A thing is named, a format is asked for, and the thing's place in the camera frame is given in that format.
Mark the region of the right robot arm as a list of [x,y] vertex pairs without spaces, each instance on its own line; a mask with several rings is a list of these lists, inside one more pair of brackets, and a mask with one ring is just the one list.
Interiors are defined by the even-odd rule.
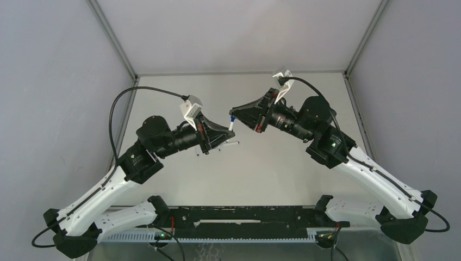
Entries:
[[308,97],[300,110],[295,110],[272,88],[260,99],[234,107],[229,113],[257,133],[273,126],[308,143],[306,151],[314,161],[348,175],[375,197],[375,202],[365,203],[321,196],[314,211],[320,226],[335,221],[378,228],[402,244],[413,243],[427,231],[426,215],[437,201],[436,194],[411,188],[373,161],[332,125],[335,111],[323,97]]

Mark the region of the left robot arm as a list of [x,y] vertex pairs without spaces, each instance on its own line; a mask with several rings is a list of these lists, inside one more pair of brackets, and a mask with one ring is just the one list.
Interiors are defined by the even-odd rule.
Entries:
[[206,154],[235,136],[203,114],[176,129],[170,129],[162,116],[151,116],[136,134],[137,141],[87,193],[66,208],[44,213],[47,226],[54,232],[54,246],[65,256],[81,257],[103,239],[133,227],[167,225],[170,210],[160,196],[112,213],[107,209],[159,172],[162,159],[196,146]]

